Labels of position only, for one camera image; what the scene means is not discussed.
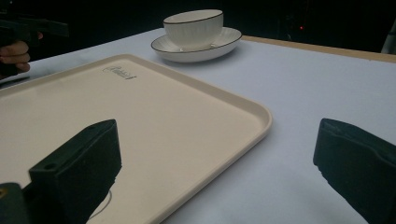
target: tabletop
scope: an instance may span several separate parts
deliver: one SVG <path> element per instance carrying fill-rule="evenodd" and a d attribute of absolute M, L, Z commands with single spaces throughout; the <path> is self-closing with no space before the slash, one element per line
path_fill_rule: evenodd
<path fill-rule="evenodd" d="M 217 59 L 173 63 L 150 46 L 161 35 L 159 28 L 31 62 L 31 71 L 15 78 L 29 81 L 126 53 L 266 105 L 274 118 L 268 135 L 163 223 L 367 223 L 323 178 L 313 155 L 323 118 L 396 144 L 392 55 L 342 55 L 342 49 L 324 52 L 245 36 Z"/>

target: black handheld object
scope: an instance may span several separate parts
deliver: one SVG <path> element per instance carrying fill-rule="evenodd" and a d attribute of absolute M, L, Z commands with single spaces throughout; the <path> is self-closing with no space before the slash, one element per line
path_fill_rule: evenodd
<path fill-rule="evenodd" d="M 26 42 L 29 47 L 38 47 L 37 32 L 69 36 L 66 23 L 9 13 L 11 3 L 11 0 L 0 0 L 0 47 L 10 45 L 16 40 Z M 0 74 L 15 76 L 18 71 L 14 64 L 0 63 Z"/>
<path fill-rule="evenodd" d="M 114 119 L 76 134 L 29 170 L 31 183 L 0 185 L 2 224 L 85 224 L 121 169 Z"/>
<path fill-rule="evenodd" d="M 396 146 L 354 125 L 323 119 L 314 164 L 370 224 L 396 224 Z"/>

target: black background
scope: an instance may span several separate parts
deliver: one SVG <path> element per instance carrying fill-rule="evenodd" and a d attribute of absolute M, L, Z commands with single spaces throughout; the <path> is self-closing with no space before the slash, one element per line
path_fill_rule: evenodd
<path fill-rule="evenodd" d="M 32 61 L 163 27 L 173 14 L 216 8 L 243 35 L 380 52 L 396 17 L 395 0 L 14 0 L 9 11 L 69 25 L 70 36 L 45 35 Z"/>

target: logo on tray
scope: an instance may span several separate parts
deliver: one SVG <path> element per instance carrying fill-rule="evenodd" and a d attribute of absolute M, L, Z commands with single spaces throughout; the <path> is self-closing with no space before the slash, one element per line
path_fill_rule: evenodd
<path fill-rule="evenodd" d="M 111 66 L 111 67 L 107 67 L 103 70 L 103 72 L 105 73 L 114 73 L 116 75 L 119 75 L 120 77 L 123 77 L 125 79 L 131 79 L 134 78 L 136 76 L 131 75 L 130 73 L 122 70 L 121 66 Z"/>

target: human hand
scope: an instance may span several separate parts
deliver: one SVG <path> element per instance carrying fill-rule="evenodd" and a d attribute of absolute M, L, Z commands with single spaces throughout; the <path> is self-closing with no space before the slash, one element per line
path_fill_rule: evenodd
<path fill-rule="evenodd" d="M 42 33 L 38 33 L 38 39 L 43 38 Z M 30 70 L 29 46 L 24 41 L 17 40 L 11 45 L 0 48 L 0 63 L 15 64 L 18 73 L 25 73 Z"/>

